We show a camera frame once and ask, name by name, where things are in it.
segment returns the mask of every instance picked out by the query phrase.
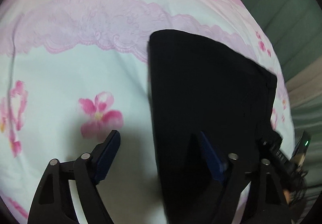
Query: blue gripper pad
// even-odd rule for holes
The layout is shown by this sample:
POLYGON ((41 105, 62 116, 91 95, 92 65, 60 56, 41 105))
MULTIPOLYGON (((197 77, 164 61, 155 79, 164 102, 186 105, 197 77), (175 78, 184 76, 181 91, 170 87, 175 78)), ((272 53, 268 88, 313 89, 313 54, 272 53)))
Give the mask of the blue gripper pad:
POLYGON ((106 178, 106 175, 116 156, 116 153, 119 150, 119 147, 121 145, 120 133, 118 131, 112 131, 107 137, 106 141, 108 141, 106 147, 104 147, 102 151, 100 151, 100 148, 98 149, 98 151, 100 151, 100 156, 98 157, 96 162, 96 174, 94 175, 94 183, 96 185, 106 178))
POLYGON ((198 140, 202 156, 207 162, 213 179, 223 184, 225 180, 224 172, 228 168, 228 161, 221 155, 217 148, 211 145, 203 132, 200 132, 198 140))

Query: black garment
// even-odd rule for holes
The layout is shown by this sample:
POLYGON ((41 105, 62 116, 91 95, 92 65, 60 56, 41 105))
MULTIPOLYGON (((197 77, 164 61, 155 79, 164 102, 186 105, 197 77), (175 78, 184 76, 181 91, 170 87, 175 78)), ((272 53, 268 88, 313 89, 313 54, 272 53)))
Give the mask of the black garment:
POLYGON ((214 40, 177 30, 149 42, 156 157, 170 224, 210 224, 221 184, 211 178, 196 135, 257 163, 255 140, 279 141, 270 125, 277 79, 214 40))

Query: beige curtain section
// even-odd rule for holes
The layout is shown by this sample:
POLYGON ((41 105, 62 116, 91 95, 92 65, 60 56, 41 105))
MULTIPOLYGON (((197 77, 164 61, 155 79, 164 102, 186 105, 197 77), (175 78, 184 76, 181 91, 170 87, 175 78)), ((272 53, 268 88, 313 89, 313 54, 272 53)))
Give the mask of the beige curtain section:
POLYGON ((286 83, 291 108, 322 95, 322 56, 286 83))

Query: metal pin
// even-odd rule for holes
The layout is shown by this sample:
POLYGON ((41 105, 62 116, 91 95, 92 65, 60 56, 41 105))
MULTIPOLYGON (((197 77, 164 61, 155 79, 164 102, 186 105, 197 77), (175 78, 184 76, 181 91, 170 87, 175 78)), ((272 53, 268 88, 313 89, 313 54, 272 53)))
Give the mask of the metal pin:
POLYGON ((81 159, 82 160, 87 160, 87 159, 89 159, 90 158, 90 154, 89 153, 83 153, 82 155, 81 155, 81 159))
POLYGON ((51 165, 51 166, 54 166, 54 165, 56 165, 58 163, 58 160, 56 160, 56 159, 53 159, 53 160, 51 160, 50 162, 49 162, 49 164, 51 165))
POLYGON ((237 160, 238 159, 238 155, 235 153, 229 153, 228 154, 228 158, 232 159, 232 160, 237 160))
POLYGON ((264 165, 270 165, 270 161, 268 159, 262 159, 261 163, 263 163, 264 165))

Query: black fabric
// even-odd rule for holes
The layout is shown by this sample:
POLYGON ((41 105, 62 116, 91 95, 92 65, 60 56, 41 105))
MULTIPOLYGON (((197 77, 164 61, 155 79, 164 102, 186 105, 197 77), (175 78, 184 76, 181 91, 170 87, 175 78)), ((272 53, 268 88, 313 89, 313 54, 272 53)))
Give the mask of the black fabric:
POLYGON ((211 39, 177 30, 149 41, 158 171, 170 224, 210 224, 222 186, 212 180, 196 135, 225 155, 257 163, 256 140, 281 143, 270 125, 277 78, 211 39))

